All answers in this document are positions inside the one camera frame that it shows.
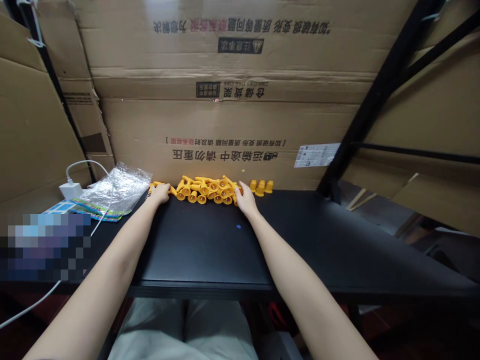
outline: plastic bag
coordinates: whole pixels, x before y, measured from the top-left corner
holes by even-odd
[[[113,198],[105,217],[119,218],[133,210],[142,194],[149,188],[152,174],[118,162],[110,171],[110,179],[113,183]],[[110,179],[108,176],[104,176],[82,196],[72,201],[88,212],[103,214],[109,206],[112,195]]]

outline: desk surface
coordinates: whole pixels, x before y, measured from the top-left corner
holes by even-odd
[[[313,191],[274,191],[256,202],[339,301],[480,299],[476,283]],[[97,256],[127,219],[99,226],[92,239],[98,242]],[[237,207],[174,198],[155,215],[129,294],[217,299],[278,296],[256,236]]]

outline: barcode label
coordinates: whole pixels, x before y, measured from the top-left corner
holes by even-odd
[[[303,145],[298,150],[295,168],[328,166],[340,147],[340,143]]]

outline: light gray pants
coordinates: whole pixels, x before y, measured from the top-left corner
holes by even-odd
[[[257,360],[237,301],[136,298],[108,360]]]

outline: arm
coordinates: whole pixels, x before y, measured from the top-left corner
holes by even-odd
[[[235,189],[238,206],[255,231],[271,277],[314,359],[377,359],[328,289],[260,214],[250,188]]]
[[[132,282],[152,219],[169,199],[169,188],[162,184],[152,190],[24,360],[97,358]]]

